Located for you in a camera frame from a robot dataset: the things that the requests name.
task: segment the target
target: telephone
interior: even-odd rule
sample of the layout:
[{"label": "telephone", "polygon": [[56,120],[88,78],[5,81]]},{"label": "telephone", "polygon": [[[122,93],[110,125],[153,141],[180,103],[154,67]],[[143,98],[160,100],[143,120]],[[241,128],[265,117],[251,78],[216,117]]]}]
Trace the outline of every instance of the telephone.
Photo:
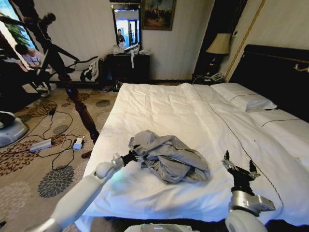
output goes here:
[{"label": "telephone", "polygon": [[224,80],[225,76],[222,73],[218,72],[212,75],[211,77],[208,77],[208,79],[211,79],[214,82],[218,82],[218,81]]}]

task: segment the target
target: painting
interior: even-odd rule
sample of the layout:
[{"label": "painting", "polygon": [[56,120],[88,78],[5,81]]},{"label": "painting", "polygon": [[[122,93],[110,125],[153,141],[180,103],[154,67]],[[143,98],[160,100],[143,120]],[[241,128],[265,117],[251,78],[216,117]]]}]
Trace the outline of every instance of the painting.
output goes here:
[{"label": "painting", "polygon": [[144,0],[142,28],[172,30],[176,0]]}]

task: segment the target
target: white duvet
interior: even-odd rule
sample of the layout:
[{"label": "white duvet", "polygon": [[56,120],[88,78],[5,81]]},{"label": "white duvet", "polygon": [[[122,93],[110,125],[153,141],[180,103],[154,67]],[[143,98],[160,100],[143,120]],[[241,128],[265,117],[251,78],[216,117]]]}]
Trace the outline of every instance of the white duvet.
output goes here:
[{"label": "white duvet", "polygon": [[221,163],[226,150],[230,159],[244,169],[249,169],[249,155],[276,188],[259,170],[261,176],[251,182],[255,194],[272,200],[276,206],[276,211],[261,214],[263,223],[276,218],[294,225],[309,224],[307,170],[258,128],[247,113],[226,102],[209,86],[123,84],[84,175],[100,162],[111,161],[115,152],[127,154],[130,138],[143,130],[159,136],[176,135],[200,152],[208,162],[210,181],[165,184],[147,169],[141,169],[140,163],[131,162],[106,183],[78,219],[76,224],[82,231],[90,231],[92,217],[98,216],[202,221],[225,218],[233,186],[232,175]]}]

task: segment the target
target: patterned carpet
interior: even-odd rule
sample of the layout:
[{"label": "patterned carpet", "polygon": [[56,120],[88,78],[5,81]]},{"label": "patterned carpet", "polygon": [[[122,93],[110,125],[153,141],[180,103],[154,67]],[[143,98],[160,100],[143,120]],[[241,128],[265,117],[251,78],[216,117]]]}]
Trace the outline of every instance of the patterned carpet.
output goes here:
[{"label": "patterned carpet", "polygon": [[[91,89],[79,92],[100,132],[117,93]],[[0,232],[19,232],[47,219],[59,199],[82,178],[88,160],[81,155],[93,148],[64,89],[54,90],[49,98],[38,100],[15,115],[29,126],[29,131],[22,140],[0,149]],[[78,135],[85,135],[83,148],[74,153],[61,152],[63,140],[62,149],[68,149]],[[52,138],[52,147],[35,154],[28,151],[33,143],[48,138]],[[77,231],[74,225],[65,229]]]}]

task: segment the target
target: black headboard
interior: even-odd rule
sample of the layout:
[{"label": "black headboard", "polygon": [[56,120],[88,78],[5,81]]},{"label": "black headboard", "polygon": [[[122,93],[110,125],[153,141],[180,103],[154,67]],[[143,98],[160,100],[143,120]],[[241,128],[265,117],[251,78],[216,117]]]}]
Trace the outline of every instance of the black headboard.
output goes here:
[{"label": "black headboard", "polygon": [[230,82],[272,100],[278,109],[309,122],[309,51],[247,45]]}]

